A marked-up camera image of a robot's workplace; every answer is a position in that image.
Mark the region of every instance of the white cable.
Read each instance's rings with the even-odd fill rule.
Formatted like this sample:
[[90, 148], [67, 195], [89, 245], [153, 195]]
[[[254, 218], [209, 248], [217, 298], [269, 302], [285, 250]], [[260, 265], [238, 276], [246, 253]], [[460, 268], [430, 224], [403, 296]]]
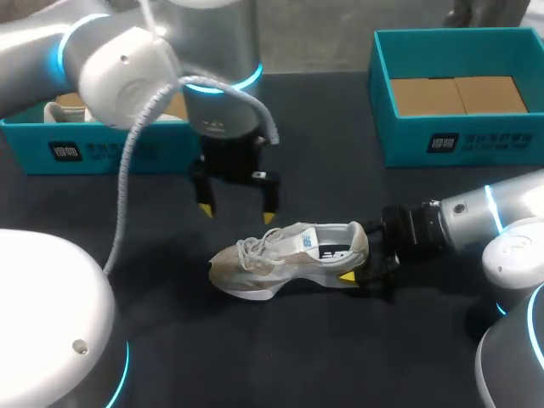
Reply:
[[[240, 91], [227, 85], [226, 83], [216, 81], [214, 79], [206, 78], [204, 76], [184, 76], [178, 80], [178, 88], [182, 88], [184, 85], [193, 84], [203, 87], [217, 88], [229, 94], [237, 99], [241, 99], [247, 102], [249, 105], [257, 111], [257, 113], [263, 119], [265, 126], [266, 136], [268, 137], [272, 145], [280, 143], [280, 137], [276, 128], [274, 118], [270, 114], [270, 111], [266, 106], [257, 98], [252, 97], [250, 94]], [[130, 166], [130, 160], [133, 155], [134, 146], [138, 142], [139, 135], [147, 124], [147, 118], [153, 112], [155, 107], [162, 102], [164, 98], [172, 94], [175, 88], [172, 85], [166, 85], [161, 88], [151, 99], [145, 104], [144, 109], [138, 115], [136, 122], [128, 133], [127, 140], [122, 149], [121, 164], [119, 166], [119, 175], [117, 178], [117, 221], [116, 221], [116, 233], [113, 239], [113, 245], [111, 247], [110, 256], [104, 267], [104, 273], [109, 275], [121, 249], [122, 240], [125, 235], [125, 228], [127, 226], [127, 202], [128, 202], [128, 169]]]

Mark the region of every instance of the logo on box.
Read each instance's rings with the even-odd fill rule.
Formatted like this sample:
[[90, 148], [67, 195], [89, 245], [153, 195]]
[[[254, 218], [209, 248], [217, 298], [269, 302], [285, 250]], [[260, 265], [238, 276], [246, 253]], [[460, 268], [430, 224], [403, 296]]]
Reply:
[[57, 162], [81, 162], [82, 154], [74, 142], [50, 142], [49, 149]]
[[459, 133], [433, 133], [427, 153], [451, 153], [456, 149]]

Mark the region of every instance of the concrete floor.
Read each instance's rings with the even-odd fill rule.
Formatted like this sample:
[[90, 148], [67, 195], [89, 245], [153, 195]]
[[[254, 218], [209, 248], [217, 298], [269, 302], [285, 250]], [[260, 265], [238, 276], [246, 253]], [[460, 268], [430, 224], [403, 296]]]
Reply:
[[[15, 20], [52, 0], [0, 0], [0, 21]], [[135, 0], [111, 0], [117, 9]], [[360, 71], [376, 29], [440, 24], [452, 0], [258, 0], [267, 72]]]

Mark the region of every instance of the teal cardboard box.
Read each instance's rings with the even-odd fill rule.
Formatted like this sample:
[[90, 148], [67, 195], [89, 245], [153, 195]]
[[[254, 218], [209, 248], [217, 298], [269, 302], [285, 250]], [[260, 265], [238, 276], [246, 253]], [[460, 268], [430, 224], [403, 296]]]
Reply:
[[[401, 116], [391, 80], [512, 77], [527, 113]], [[376, 31], [371, 106], [388, 167], [544, 164], [544, 48], [532, 29]]]
[[[117, 173], [126, 130], [99, 122], [43, 123], [40, 104], [3, 120], [1, 129], [27, 174]], [[154, 122], [133, 153], [131, 173], [187, 173], [200, 155], [187, 122]]]

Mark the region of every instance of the black tabletop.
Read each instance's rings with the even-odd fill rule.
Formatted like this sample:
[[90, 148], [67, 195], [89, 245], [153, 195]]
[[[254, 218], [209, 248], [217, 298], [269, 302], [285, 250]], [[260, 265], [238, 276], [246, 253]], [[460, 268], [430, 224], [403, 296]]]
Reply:
[[[263, 101], [281, 142], [264, 168], [282, 176], [270, 227], [376, 218], [384, 205], [441, 199], [531, 167], [386, 169], [366, 75], [272, 75]], [[62, 236], [101, 264], [116, 217], [116, 178], [26, 177], [4, 154], [0, 226]], [[266, 303], [214, 289], [207, 260], [261, 236], [258, 191], [214, 185], [206, 218], [181, 176], [132, 176], [127, 240], [112, 285], [131, 343], [130, 406], [480, 406], [470, 322], [485, 282], [447, 255], [399, 272], [394, 301], [295, 281]]]

